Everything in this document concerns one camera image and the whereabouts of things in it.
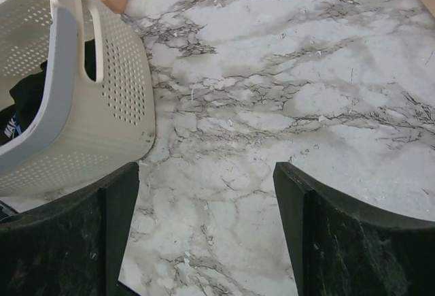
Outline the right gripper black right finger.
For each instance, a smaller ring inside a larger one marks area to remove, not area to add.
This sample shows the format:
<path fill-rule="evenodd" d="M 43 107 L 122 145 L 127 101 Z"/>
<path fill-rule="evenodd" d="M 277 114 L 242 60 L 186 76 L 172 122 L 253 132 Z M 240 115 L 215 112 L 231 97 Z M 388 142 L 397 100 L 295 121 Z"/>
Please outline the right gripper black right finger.
<path fill-rule="evenodd" d="M 375 207 L 287 162 L 273 182 L 299 295 L 433 295 L 434 223 Z"/>

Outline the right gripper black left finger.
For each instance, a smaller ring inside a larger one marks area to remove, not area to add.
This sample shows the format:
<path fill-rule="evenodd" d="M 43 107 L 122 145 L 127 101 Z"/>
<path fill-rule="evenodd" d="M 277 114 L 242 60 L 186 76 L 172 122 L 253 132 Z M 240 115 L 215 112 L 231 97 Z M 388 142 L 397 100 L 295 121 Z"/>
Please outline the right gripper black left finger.
<path fill-rule="evenodd" d="M 2 295 L 134 295 L 119 281 L 139 166 L 39 207 L 1 203 Z"/>

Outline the black t shirt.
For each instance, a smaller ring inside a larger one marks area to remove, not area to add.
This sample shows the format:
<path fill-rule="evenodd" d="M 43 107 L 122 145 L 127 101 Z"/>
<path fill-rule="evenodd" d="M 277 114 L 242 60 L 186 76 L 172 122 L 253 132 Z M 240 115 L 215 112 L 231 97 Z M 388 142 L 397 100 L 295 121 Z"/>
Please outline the black t shirt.
<path fill-rule="evenodd" d="M 1 110 L 1 145 L 18 137 L 33 122 L 44 93 L 47 61 L 39 71 L 21 79 L 9 91 L 14 103 Z"/>

